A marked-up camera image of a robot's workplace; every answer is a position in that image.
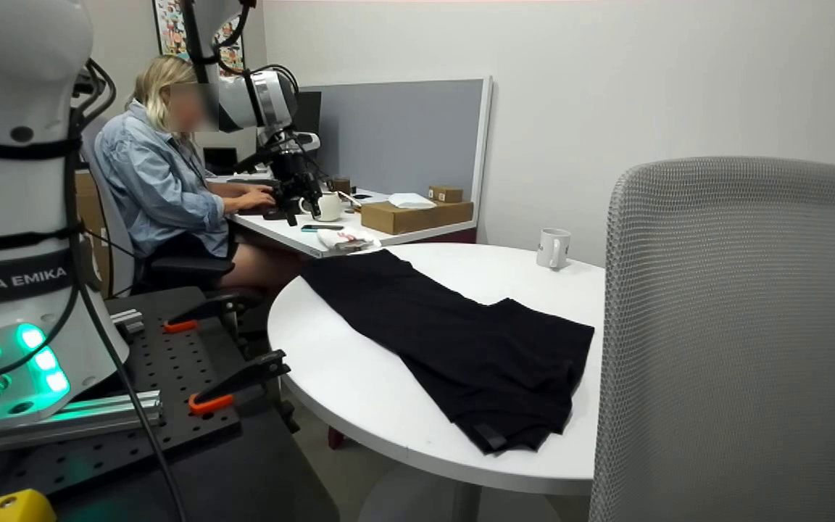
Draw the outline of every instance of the office chair backrest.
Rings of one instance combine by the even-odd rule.
[[[835,520],[835,165],[618,184],[592,522]]]
[[[106,118],[99,116],[82,130],[82,150],[85,150],[85,159],[89,163],[89,175],[96,181],[96,191],[99,191],[99,204],[105,216],[105,229],[109,239],[109,295],[127,295],[135,279],[135,258],[131,256],[133,243],[127,234],[127,223],[106,187],[105,165],[99,163],[99,155],[96,155],[96,134],[105,129],[105,123]]]

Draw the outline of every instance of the floor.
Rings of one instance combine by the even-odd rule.
[[[340,449],[331,449],[328,439],[324,439],[328,427],[305,410],[295,410],[295,423],[299,423],[295,443],[301,446],[312,474],[324,482],[328,494],[333,497],[341,522],[359,522],[362,510],[373,510],[373,504],[366,507],[366,501],[369,501],[369,494],[373,488],[388,484],[383,480],[388,480],[395,474],[398,475],[401,474],[420,475],[415,469],[402,469],[401,464],[395,464],[395,461],[388,461],[388,458],[354,443],[354,440],[349,440]],[[559,522],[586,522],[588,520],[588,498],[582,498],[582,497],[569,497],[569,498],[547,497],[547,498],[541,498],[541,504],[546,501],[554,510],[554,516],[547,516],[547,520],[559,520]],[[509,497],[507,497],[507,510],[505,510],[505,497],[498,497],[498,501],[491,501],[491,504],[498,504],[498,507],[492,507],[501,514],[495,520],[522,520],[522,522],[530,520],[525,514],[509,516]],[[437,516],[430,516],[430,510],[420,507],[420,514],[425,514],[425,516],[412,516],[412,520],[437,522]]]

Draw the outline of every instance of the desk surface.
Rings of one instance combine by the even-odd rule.
[[[159,329],[163,316],[198,304],[198,290],[167,290],[122,300],[115,310],[140,308],[144,329]],[[222,375],[241,368],[241,355],[215,320],[199,329],[211,365]],[[198,440],[167,456],[188,520],[279,520],[279,522],[337,522],[337,504],[306,466],[275,410],[260,407],[259,391],[237,394],[241,430],[233,439]],[[118,469],[105,482],[67,491],[53,498],[60,522],[175,520],[172,497],[163,488],[156,461]]]
[[[250,232],[259,232],[259,234],[264,234],[264,239],[270,239],[275,243],[285,243],[285,246],[289,246],[295,252],[305,252],[309,258],[333,256],[318,234],[331,239],[337,232],[333,229],[301,229],[305,223],[309,223],[309,219],[305,219],[305,216],[299,216],[295,226],[289,226],[288,220],[267,220],[260,216],[237,216],[235,220],[241,226],[246,226]],[[463,220],[463,223],[431,226],[431,229],[418,229],[418,232],[405,232],[405,234],[385,234],[385,232],[376,232],[376,229],[366,229],[359,223],[359,216],[344,216],[344,219],[337,220],[337,226],[341,226],[341,232],[349,232],[354,239],[370,242],[370,249],[475,229],[473,220]]]
[[[305,279],[292,279],[270,310],[270,342],[288,355],[289,387],[331,427],[359,443],[446,480],[522,491],[569,494],[594,475],[602,269],[572,262],[550,274],[536,252],[479,243],[391,246],[435,282],[492,304],[505,295],[594,329],[586,375],[572,400],[572,422],[538,453],[485,456],[443,417],[408,368],[359,337]]]

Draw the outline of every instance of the black cloth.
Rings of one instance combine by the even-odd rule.
[[[301,279],[395,352],[480,453],[538,449],[565,430],[594,329],[514,300],[485,308],[391,252],[306,262]]]

